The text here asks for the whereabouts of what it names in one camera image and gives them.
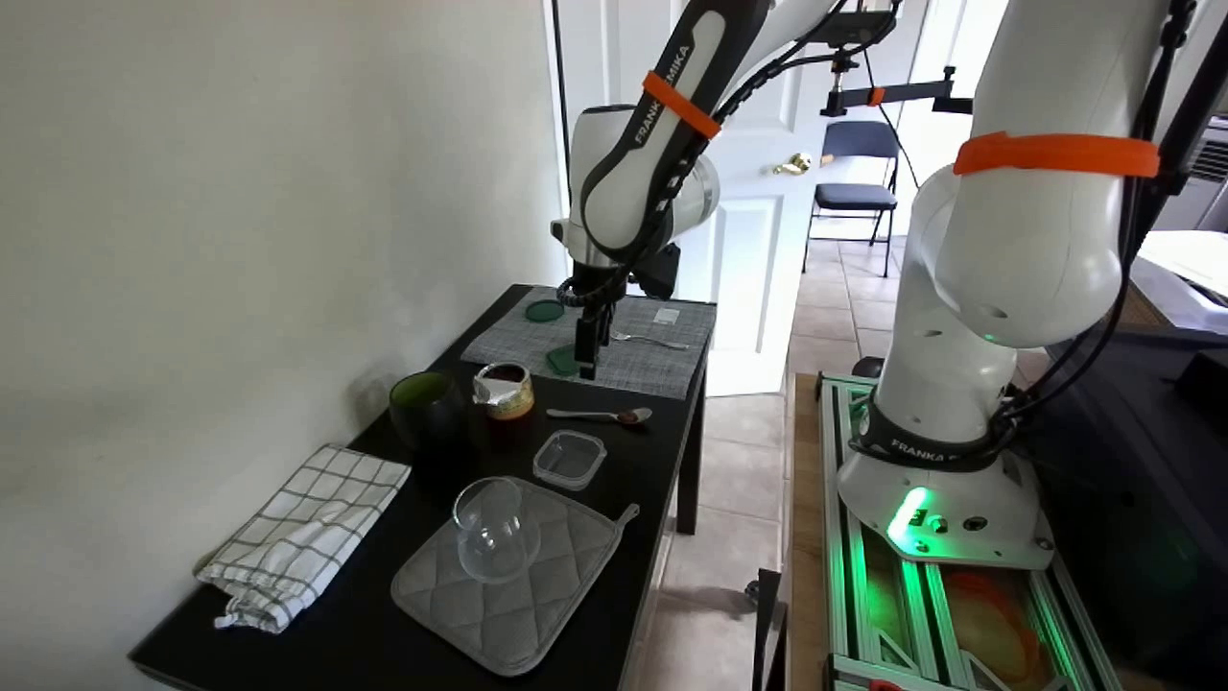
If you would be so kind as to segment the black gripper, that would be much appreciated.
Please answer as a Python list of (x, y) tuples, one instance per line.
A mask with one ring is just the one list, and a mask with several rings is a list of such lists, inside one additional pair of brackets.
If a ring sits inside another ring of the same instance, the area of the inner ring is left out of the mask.
[[(561, 285), (561, 299), (580, 312), (580, 323), (576, 323), (580, 381), (591, 381), (591, 361), (610, 341), (610, 320), (623, 296), (624, 296), (623, 268), (570, 265), (570, 277)], [(593, 377), (607, 377), (607, 372), (610, 372), (610, 356), (599, 356)]]

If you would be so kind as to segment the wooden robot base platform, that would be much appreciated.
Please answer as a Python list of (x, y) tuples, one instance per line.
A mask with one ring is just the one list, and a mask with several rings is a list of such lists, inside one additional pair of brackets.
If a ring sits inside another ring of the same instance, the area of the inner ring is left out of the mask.
[(837, 500), (862, 381), (793, 381), (802, 532), (826, 569), (820, 691), (1125, 691), (1061, 564), (1043, 574), (903, 560)]

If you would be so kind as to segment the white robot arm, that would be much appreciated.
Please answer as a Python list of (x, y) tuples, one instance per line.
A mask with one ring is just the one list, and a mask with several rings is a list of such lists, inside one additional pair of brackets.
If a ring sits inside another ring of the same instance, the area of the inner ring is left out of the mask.
[[(837, 477), (840, 505), (892, 555), (1054, 560), (1034, 477), (1008, 451), (1043, 393), (1013, 372), (1112, 312), (1198, 21), (1198, 0), (1006, 0), (972, 136), (913, 198), (892, 346)], [(580, 118), (555, 242), (583, 352), (601, 346), (624, 280), (688, 227), (678, 193), (721, 123), (793, 53), (857, 53), (887, 30), (849, 0), (688, 0), (638, 100)]]

